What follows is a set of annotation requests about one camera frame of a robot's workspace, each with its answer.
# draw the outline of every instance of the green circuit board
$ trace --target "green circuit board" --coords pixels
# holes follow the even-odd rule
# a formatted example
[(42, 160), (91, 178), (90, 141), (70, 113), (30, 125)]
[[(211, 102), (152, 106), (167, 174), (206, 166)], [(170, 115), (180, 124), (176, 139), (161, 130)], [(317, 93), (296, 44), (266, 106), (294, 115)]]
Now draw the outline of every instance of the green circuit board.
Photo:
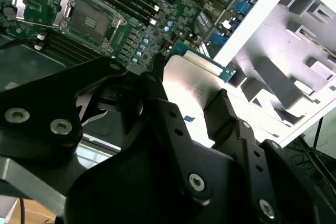
[[(13, 1), (0, 0), (0, 7), (12, 6)], [(196, 48), (194, 23), (205, 0), (67, 1), (69, 18), (59, 20), (57, 27), (54, 22), (62, 0), (23, 0), (23, 20), (2, 16), (0, 26), (17, 39), (46, 34), (43, 50), (55, 57), (67, 53), (74, 64), (83, 61), (88, 49), (90, 55), (150, 69), (156, 54), (168, 56), (178, 42)]]

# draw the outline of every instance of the silver metal panel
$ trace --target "silver metal panel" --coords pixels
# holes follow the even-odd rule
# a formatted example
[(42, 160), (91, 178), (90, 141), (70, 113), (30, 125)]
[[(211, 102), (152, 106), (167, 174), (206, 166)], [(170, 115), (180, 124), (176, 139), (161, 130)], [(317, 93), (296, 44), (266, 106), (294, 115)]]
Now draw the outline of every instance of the silver metal panel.
[[(261, 109), (258, 104), (253, 102), (250, 103), (249, 107), (244, 108), (245, 111), (239, 106), (237, 107), (236, 113), (246, 121), (252, 114), (255, 121), (265, 120), (266, 116), (262, 113), (255, 111), (254, 114), (252, 112), (258, 106), (259, 111), (265, 112), (269, 118), (280, 122), (279, 125), (276, 122), (270, 123), (271, 120), (265, 120), (264, 125), (255, 123), (255, 127), (258, 127), (257, 135), (259, 137), (267, 137), (268, 133), (272, 136), (277, 135), (276, 139), (270, 138), (285, 146), (336, 106), (336, 92), (329, 88), (336, 84), (333, 75), (336, 72), (336, 60), (314, 42), (305, 40), (299, 33), (296, 33), (297, 36), (294, 36), (294, 33), (291, 34), (288, 31), (290, 23), (303, 25), (304, 28), (315, 35), (315, 40), (321, 42), (324, 47), (333, 53), (336, 51), (336, 44), (334, 43), (336, 2), (334, 0), (316, 0), (313, 5), (309, 2), (303, 12), (300, 12), (299, 9), (297, 9), (297, 12), (290, 12), (288, 8), (279, 4), (280, 1), (258, 0), (254, 8), (220, 50), (215, 60), (223, 66), (232, 62), (242, 69), (248, 79), (255, 78), (263, 81), (256, 72), (254, 64), (261, 57), (267, 56), (290, 80), (299, 81), (302, 85), (315, 91), (309, 96), (314, 103), (307, 106), (303, 118), (290, 120), (293, 124), (288, 124), (289, 121), (284, 120), (283, 116), (278, 117), (278, 113), (274, 114), (274, 108), (279, 109), (279, 103), (268, 92), (263, 93), (261, 91), (256, 97), (258, 103), (263, 104), (266, 109)], [(308, 61), (311, 58), (318, 61), (319, 68), (317, 71), (309, 68)], [(246, 100), (240, 88), (229, 92), (235, 97), (233, 103), (238, 104)]]

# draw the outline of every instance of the capacitor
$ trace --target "capacitor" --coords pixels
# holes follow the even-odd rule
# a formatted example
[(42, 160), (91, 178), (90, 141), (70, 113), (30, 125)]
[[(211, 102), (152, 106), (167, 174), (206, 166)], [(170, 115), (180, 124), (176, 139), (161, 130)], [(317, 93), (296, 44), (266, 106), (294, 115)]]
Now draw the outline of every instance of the capacitor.
[(7, 6), (2, 10), (4, 16), (7, 20), (14, 21), (16, 20), (17, 9), (11, 6)]
[(142, 56), (142, 53), (141, 52), (137, 52), (135, 54), (134, 58), (132, 59), (132, 62), (133, 63), (137, 63), (141, 56)]

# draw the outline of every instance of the metal bracket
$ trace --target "metal bracket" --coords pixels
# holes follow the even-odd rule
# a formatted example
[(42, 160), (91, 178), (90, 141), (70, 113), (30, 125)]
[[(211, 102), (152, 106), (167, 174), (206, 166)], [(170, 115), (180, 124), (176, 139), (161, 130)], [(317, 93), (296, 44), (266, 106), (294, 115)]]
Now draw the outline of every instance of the metal bracket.
[[(0, 154), (31, 161), (66, 162), (82, 138), (79, 110), (83, 114), (90, 103), (92, 94), (87, 92), (126, 72), (116, 61), (101, 57), (2, 92)], [(76, 104), (83, 94), (87, 94), (85, 101)]]
[(56, 18), (53, 22), (53, 25), (51, 26), (51, 25), (46, 25), (42, 23), (29, 22), (25, 20), (26, 4), (24, 4), (23, 0), (12, 0), (12, 4), (15, 5), (17, 8), (16, 18), (18, 21), (25, 22), (28, 24), (33, 24), (33, 25), (46, 26), (46, 27), (59, 27), (60, 26), (60, 23), (63, 17), (66, 15), (67, 9), (69, 8), (68, 3), (69, 3), (69, 0), (60, 1), (59, 5), (61, 6), (61, 11), (59, 11), (56, 14)]
[(147, 72), (140, 78), (146, 98), (143, 111), (153, 124), (156, 139), (169, 154), (180, 190), (200, 205), (209, 204), (212, 187), (178, 106), (167, 101), (160, 79)]
[(247, 204), (263, 223), (278, 223), (279, 216), (263, 149), (256, 145), (251, 126), (238, 119), (227, 92), (221, 90), (204, 110), (209, 137), (214, 148), (230, 155), (242, 169), (246, 181)]

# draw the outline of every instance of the screw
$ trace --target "screw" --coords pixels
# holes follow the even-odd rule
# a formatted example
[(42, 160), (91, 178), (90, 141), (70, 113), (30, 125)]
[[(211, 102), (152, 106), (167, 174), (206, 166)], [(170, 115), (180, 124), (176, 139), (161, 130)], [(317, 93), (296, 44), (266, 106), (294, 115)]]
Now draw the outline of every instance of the screw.
[(66, 22), (65, 20), (63, 20), (60, 24), (60, 29), (64, 30), (65, 28), (68, 27), (68, 22)]
[(101, 48), (102, 48), (103, 50), (107, 50), (108, 47), (109, 47), (109, 44), (108, 44), (108, 43), (103, 43), (103, 44), (101, 45)]
[(115, 70), (120, 70), (120, 67), (116, 64), (111, 64), (110, 67), (115, 69)]
[(268, 218), (270, 219), (275, 218), (273, 207), (267, 201), (265, 201), (264, 199), (261, 199), (259, 201), (259, 206), (261, 210), (264, 212), (264, 214), (268, 216)]
[(72, 130), (72, 125), (65, 119), (55, 119), (50, 124), (50, 130), (57, 135), (68, 135)]
[(29, 112), (22, 108), (12, 108), (5, 112), (5, 119), (9, 123), (23, 123), (29, 118)]
[(200, 175), (195, 173), (190, 174), (189, 176), (189, 183), (196, 191), (204, 191), (205, 183)]
[(247, 127), (248, 129), (251, 128), (251, 126), (250, 126), (247, 122), (243, 122), (243, 125), (244, 125), (245, 127)]
[(279, 149), (279, 145), (275, 142), (271, 142), (271, 145), (274, 147), (274, 149)]

